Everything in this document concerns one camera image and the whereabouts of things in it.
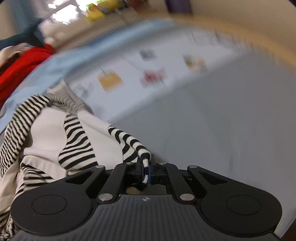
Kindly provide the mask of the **light blue blanket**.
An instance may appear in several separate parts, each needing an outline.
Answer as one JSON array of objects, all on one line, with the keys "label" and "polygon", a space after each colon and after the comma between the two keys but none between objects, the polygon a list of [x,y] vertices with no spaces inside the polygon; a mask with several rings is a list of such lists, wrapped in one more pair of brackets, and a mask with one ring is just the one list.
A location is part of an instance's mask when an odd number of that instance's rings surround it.
[{"label": "light blue blanket", "polygon": [[16,107],[30,96],[44,93],[47,88],[53,87],[84,64],[89,64],[143,37],[175,26],[172,20],[139,20],[127,26],[119,25],[108,31],[104,30],[95,36],[94,40],[83,41],[78,48],[52,55],[35,68],[6,100],[1,110],[1,131],[5,130]]}]

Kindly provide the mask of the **printed light bed runner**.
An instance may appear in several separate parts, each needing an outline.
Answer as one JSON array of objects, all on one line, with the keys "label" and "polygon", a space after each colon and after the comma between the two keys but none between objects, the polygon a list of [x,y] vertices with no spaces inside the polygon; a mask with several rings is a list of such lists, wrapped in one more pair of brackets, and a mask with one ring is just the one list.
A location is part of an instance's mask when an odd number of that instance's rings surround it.
[{"label": "printed light bed runner", "polygon": [[213,32],[178,27],[94,60],[67,83],[95,116],[112,123],[239,56]]}]

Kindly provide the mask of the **striped and white clothes pile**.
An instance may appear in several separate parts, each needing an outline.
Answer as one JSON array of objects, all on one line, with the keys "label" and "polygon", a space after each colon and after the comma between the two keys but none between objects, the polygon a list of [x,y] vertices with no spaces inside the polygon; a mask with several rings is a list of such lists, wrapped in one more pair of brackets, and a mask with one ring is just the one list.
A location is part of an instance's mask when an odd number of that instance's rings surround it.
[{"label": "striped and white clothes pile", "polygon": [[65,83],[17,107],[1,145],[1,240],[16,233],[10,209],[22,193],[97,165],[111,169],[124,161],[109,126]]}]

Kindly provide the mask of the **yellow toy on shelf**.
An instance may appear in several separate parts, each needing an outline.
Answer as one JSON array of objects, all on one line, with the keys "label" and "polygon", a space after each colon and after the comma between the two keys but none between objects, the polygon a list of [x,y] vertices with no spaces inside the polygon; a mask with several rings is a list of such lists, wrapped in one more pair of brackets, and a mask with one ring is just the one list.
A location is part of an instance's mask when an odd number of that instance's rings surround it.
[{"label": "yellow toy on shelf", "polygon": [[87,18],[90,21],[96,21],[104,18],[106,15],[113,13],[121,6],[118,0],[98,1],[96,4],[87,5]]}]

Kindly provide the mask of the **black white striped sock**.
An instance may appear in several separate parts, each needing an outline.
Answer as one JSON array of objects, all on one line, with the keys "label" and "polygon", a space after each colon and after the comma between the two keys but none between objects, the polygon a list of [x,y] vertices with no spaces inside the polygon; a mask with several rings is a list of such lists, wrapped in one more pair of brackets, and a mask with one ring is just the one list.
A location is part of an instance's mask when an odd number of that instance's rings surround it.
[{"label": "black white striped sock", "polygon": [[108,132],[119,143],[124,163],[136,163],[140,161],[143,170],[142,182],[143,184],[147,184],[151,162],[151,153],[149,150],[138,139],[119,128],[109,126]]}]

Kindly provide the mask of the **wooden bed frame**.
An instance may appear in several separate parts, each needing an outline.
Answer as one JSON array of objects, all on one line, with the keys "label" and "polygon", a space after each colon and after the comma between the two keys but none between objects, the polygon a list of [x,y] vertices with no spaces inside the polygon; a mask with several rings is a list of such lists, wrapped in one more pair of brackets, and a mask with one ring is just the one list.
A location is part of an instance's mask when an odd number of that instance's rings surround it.
[{"label": "wooden bed frame", "polygon": [[223,20],[213,19],[205,16],[191,16],[185,14],[166,14],[161,12],[143,11],[137,13],[128,11],[119,16],[108,16],[87,27],[81,27],[79,33],[75,34],[69,41],[59,49],[75,49],[87,43],[91,43],[103,36],[113,33],[123,27],[131,26],[147,20],[172,20],[179,25],[199,27],[210,31],[218,40],[245,47],[254,53],[269,57],[278,65],[285,65],[295,70],[295,54],[289,52],[286,47],[274,42],[268,37],[248,30],[245,27],[232,24]]}]

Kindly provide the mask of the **red garment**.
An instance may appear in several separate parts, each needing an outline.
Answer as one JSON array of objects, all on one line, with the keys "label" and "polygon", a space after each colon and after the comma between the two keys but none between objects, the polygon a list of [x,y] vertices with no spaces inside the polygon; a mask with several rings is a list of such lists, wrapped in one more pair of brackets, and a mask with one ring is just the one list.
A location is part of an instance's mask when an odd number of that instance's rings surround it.
[{"label": "red garment", "polygon": [[32,47],[1,70],[1,108],[20,83],[54,53],[55,49],[49,44]]}]

